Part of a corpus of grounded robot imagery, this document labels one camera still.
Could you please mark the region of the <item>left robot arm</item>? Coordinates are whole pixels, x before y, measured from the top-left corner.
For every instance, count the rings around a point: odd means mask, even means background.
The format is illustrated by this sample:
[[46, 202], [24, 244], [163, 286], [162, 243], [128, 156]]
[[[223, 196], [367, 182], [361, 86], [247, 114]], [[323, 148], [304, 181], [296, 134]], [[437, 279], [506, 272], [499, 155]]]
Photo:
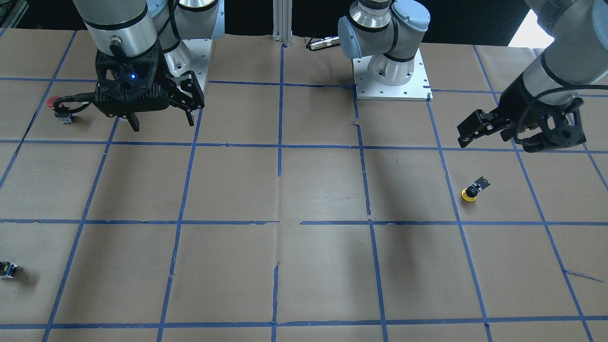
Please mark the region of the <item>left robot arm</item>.
[[[475, 110], [457, 127], [465, 148], [499, 132], [528, 153], [586, 142], [579, 93], [599, 89], [607, 74], [608, 5], [605, 0], [529, 0], [539, 26], [554, 41], [521, 73], [489, 112]], [[368, 71], [387, 86], [408, 82], [413, 59], [430, 24], [415, 0], [357, 0], [337, 24], [344, 54], [371, 57]]]

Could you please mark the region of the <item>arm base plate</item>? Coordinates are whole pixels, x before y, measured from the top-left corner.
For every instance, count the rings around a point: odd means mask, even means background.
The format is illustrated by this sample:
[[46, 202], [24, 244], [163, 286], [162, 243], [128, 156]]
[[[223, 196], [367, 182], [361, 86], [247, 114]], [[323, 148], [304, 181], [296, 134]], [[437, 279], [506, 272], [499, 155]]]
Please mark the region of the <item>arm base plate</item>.
[[383, 54], [352, 59], [359, 100], [432, 100], [431, 87], [421, 51], [404, 63]]
[[171, 75], [178, 77], [192, 71], [200, 88], [205, 91], [213, 42], [212, 39], [183, 39], [178, 47], [165, 53]]

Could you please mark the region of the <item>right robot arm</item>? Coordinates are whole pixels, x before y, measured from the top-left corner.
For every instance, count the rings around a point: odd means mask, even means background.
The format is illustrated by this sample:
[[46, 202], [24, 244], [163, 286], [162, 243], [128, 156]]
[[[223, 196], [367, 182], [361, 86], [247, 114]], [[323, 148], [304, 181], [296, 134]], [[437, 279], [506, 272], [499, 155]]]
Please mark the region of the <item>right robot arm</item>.
[[223, 0], [76, 0], [97, 45], [93, 93], [65, 101], [93, 104], [107, 117], [140, 129], [137, 113], [169, 106], [204, 108], [207, 58], [225, 32]]

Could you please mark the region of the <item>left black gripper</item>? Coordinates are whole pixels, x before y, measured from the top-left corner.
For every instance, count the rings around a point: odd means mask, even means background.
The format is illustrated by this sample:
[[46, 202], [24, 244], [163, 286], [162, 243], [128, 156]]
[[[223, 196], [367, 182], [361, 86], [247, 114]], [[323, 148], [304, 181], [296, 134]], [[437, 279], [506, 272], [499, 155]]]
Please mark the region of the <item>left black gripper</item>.
[[[541, 131], [530, 138], [516, 139], [528, 153], [545, 150], [565, 149], [586, 143], [586, 135], [580, 121], [580, 106], [583, 100], [579, 97], [569, 99], [565, 104], [547, 104], [549, 96], [539, 100], [526, 89], [523, 76], [507, 87], [500, 96], [500, 119], [504, 119], [500, 135], [504, 141], [515, 138], [525, 129]], [[457, 139], [461, 148], [467, 147], [478, 136], [493, 134], [493, 124], [498, 120], [494, 112], [473, 111], [457, 126]]]

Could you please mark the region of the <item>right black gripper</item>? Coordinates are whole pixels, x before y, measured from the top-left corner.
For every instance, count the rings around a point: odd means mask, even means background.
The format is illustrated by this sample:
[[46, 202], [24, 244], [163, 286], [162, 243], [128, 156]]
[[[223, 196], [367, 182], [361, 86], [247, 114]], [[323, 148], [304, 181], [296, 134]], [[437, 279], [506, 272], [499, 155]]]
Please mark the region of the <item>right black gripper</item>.
[[184, 110], [189, 126], [194, 126], [193, 112], [206, 105], [196, 72], [169, 77], [166, 91], [158, 84], [162, 56], [158, 41], [143, 54], [126, 61], [98, 50], [95, 106], [105, 115], [126, 115], [133, 132], [140, 131], [135, 113], [165, 110], [170, 104]]

